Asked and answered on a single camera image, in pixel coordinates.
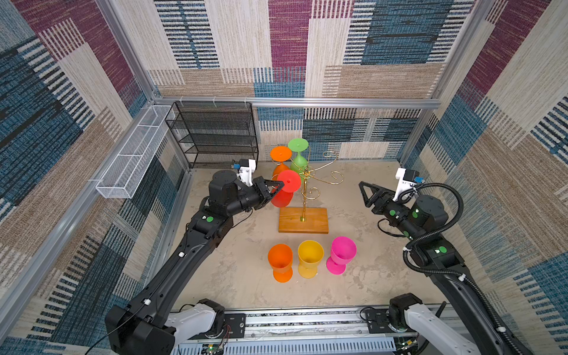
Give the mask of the red wine glass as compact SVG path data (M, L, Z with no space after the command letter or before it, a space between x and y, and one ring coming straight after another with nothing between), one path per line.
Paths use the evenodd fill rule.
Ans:
M274 174L273 179L284 182L284 186L272 199L271 203L278 208L287 207L291 203L294 193L300 189L301 177L294 170L285 170L279 174Z

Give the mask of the green wine glass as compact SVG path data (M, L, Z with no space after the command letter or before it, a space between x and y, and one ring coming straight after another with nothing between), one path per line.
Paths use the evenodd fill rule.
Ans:
M288 148L296 154L291 160L291 169L303 177L308 161L302 156L302 152L309 148L309 142L304 138L294 138L288 142Z

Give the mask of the orange wine glass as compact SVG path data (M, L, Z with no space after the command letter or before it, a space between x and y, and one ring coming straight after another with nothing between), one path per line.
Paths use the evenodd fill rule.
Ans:
M293 276L293 252L288 245L277 244L268 253L269 264L273 269L273 277L279 283L290 281Z
M292 157L292 151L287 146L276 146L270 152L270 158L276 164L276 167L272 173L272 180L276 180L281 172L290 170L289 166L286 164Z

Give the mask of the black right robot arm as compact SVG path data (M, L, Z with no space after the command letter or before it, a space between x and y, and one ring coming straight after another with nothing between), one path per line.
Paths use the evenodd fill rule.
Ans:
M395 192L359 182L365 206L408 238L402 252L405 265L429 278L445 295L472 340L468 341L433 316L414 294L391 300L391 326L396 330L416 331L443 354L530 354L530 349L513 334L476 284L461 254L443 235L463 214L460 193L445 183L436 185L456 199L456 213L449 218L439 199L421 194L421 190L433 186L433 183L414 183Z

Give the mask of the yellow wine glass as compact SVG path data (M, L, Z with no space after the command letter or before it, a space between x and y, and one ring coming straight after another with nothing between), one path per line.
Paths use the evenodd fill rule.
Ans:
M322 245L316 241L303 241L298 248L300 264L298 272L306 279L312 279L318 273L318 266L324 257Z

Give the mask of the pink wine glass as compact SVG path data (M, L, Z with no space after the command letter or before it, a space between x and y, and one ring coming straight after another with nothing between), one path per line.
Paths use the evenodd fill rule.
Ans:
M335 238L331 244L326 268L333 275L342 275L346 271L346 266L355 258L356 253L357 247L352 239L344 236Z

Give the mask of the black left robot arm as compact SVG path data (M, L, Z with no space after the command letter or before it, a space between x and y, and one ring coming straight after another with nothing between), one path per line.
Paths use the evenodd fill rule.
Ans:
M284 183L256 177L247 186L232 170L214 173L209 195L186 225L174 253L146 287L121 308L113 306L105 318L110 348L117 354L170 354L182 342L199 334L219 336L224 307L208 299L184 312L173 306L193 274L219 247L241 212L268 204Z

